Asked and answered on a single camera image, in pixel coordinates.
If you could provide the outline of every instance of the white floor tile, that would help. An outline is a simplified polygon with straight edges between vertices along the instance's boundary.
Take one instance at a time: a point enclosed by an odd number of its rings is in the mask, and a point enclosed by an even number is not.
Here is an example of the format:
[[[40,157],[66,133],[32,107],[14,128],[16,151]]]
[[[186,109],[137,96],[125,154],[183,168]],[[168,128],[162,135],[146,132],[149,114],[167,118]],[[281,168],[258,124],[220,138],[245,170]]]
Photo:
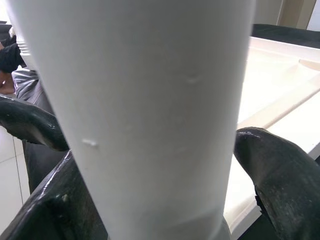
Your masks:
[[[20,154],[16,156],[16,160],[18,163],[22,200],[23,200],[23,203],[25,203],[30,196],[30,190],[29,190],[28,172],[27,172],[24,154]]]
[[[3,127],[0,127],[0,162],[11,159],[16,156],[14,141],[12,135],[7,133]]]
[[[15,155],[18,156],[24,153],[24,149],[22,147],[22,141],[16,137],[13,137]]]
[[[22,207],[15,157],[0,163],[0,193],[0,233],[2,233]]]

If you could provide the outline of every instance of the person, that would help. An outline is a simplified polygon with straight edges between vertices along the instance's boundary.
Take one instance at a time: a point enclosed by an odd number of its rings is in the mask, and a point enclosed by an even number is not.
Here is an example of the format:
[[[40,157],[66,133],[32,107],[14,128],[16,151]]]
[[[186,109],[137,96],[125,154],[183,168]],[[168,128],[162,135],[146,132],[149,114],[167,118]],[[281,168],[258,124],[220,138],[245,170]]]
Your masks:
[[[10,95],[16,91],[12,72],[24,61],[16,43],[16,36],[0,41],[0,94]]]

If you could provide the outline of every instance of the white tube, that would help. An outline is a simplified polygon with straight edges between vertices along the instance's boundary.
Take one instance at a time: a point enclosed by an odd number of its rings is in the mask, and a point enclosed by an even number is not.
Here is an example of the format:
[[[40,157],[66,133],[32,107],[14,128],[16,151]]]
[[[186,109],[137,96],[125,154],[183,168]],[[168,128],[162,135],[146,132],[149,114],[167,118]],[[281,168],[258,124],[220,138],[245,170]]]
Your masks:
[[[253,1],[8,4],[111,239],[227,239]]]

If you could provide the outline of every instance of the white cylindrical object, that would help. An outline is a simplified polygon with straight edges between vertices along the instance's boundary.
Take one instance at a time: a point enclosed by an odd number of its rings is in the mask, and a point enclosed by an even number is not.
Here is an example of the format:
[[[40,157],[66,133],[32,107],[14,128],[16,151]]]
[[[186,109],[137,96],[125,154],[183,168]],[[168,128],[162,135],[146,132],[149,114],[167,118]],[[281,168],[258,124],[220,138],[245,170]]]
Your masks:
[[[227,239],[253,0],[8,4],[111,239]]]

